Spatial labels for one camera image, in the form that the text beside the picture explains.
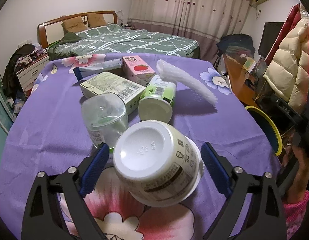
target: green yogurt bottle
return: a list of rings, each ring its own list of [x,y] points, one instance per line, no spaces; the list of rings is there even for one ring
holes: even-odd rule
[[[140,97],[138,111],[141,121],[168,123],[172,117],[175,96],[176,84],[163,81],[159,75],[155,75]]]

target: barcode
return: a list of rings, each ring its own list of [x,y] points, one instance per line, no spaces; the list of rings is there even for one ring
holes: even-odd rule
[[[162,96],[163,92],[164,92],[164,88],[157,87],[157,89],[156,89],[155,92],[154,92],[154,95],[156,95],[156,96]]]
[[[122,83],[123,84],[125,84],[125,85],[127,85],[127,86],[129,86],[129,87],[131,87],[131,88],[133,88],[133,89],[135,89],[135,90],[138,90],[139,89],[139,87],[137,86],[137,85],[134,85],[134,84],[132,84],[132,83],[130,83],[130,82],[128,82],[128,81],[122,81]]]
[[[129,97],[133,93],[134,93],[134,91],[132,89],[126,88],[118,96],[120,96],[122,99],[126,99],[127,97]]]

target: green blanket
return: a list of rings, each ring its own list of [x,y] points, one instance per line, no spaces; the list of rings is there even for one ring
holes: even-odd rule
[[[68,54],[57,53],[56,48],[60,45],[67,44],[67,43],[69,44],[75,43],[80,40],[82,40],[82,38],[77,36],[75,33],[67,32],[60,41],[56,41],[53,44],[50,44],[49,50],[48,50],[49,60],[53,61],[53,60],[66,58],[66,57],[78,56],[77,54],[72,54],[71,52]]]
[[[54,59],[106,53],[155,53],[187,57],[199,46],[197,41],[147,30],[123,29],[111,24],[76,33],[82,40],[57,44]]]

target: pink sleeve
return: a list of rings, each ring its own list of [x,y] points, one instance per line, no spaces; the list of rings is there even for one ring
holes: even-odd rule
[[[287,240],[299,229],[303,220],[307,203],[309,201],[309,191],[305,192],[304,199],[297,204],[283,204],[286,215]]]

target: white plastic cup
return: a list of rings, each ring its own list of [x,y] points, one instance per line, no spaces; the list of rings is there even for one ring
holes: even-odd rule
[[[114,93],[94,96],[82,104],[81,113],[95,147],[101,143],[113,148],[128,128],[125,103]]]
[[[162,81],[159,75],[155,75],[140,97],[138,112],[141,121],[168,123],[172,117],[175,96],[176,84]]]
[[[203,175],[195,143],[159,121],[128,128],[117,141],[113,158],[121,182],[138,201],[153,207],[183,201]]]

